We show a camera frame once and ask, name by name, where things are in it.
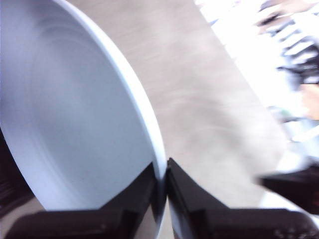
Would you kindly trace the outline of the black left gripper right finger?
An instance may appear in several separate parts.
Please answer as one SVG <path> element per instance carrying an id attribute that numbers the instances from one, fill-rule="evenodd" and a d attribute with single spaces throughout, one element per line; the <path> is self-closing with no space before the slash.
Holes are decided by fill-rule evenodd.
<path id="1" fill-rule="evenodd" d="M 287 209 L 230 208 L 199 186 L 170 158 L 167 195 L 176 239 L 317 239 L 306 214 Z"/>

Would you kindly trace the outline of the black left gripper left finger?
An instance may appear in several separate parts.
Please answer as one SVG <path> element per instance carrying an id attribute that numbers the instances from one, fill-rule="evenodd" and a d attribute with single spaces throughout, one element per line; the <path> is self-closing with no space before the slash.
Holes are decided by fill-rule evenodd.
<path id="1" fill-rule="evenodd" d="M 7 239 L 155 239 L 158 184 L 149 164 L 132 183 L 96 210 L 42 211 L 17 219 Z"/>

